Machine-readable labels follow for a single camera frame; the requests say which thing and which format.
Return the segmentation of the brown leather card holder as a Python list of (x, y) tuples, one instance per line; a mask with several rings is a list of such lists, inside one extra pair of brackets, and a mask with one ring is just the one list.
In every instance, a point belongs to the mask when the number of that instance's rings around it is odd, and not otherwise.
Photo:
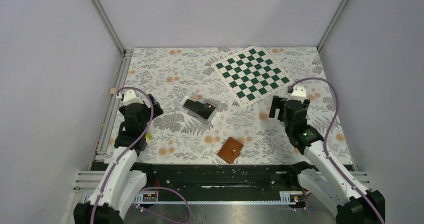
[(240, 156), (244, 144), (233, 137), (229, 137), (217, 155), (228, 164), (233, 164), (234, 161)]

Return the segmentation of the clear acrylic card box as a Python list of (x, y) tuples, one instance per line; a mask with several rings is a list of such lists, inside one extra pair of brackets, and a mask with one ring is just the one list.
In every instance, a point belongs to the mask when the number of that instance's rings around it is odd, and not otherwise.
[(218, 103), (186, 88), (182, 89), (174, 103), (177, 109), (205, 125), (212, 123), (219, 107)]

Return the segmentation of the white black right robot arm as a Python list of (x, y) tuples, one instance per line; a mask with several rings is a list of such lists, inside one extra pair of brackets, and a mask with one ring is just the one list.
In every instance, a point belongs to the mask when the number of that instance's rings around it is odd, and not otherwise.
[(346, 169), (324, 144), (324, 137), (308, 124), (309, 100), (273, 96), (269, 117), (284, 124), (289, 142), (307, 158), (290, 167), (287, 185), (309, 191), (333, 214), (338, 224), (385, 223), (385, 198)]

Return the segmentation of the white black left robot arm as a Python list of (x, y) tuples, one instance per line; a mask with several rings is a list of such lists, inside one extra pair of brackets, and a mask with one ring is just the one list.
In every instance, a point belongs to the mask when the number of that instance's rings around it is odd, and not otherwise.
[(149, 104), (134, 90), (118, 96), (123, 104), (123, 115), (114, 151), (106, 171), (89, 198), (76, 204), (73, 220), (76, 224), (122, 224), (137, 193), (155, 184), (149, 171), (132, 170), (138, 156), (147, 146), (146, 134), (152, 120), (164, 113), (152, 94), (147, 94)]

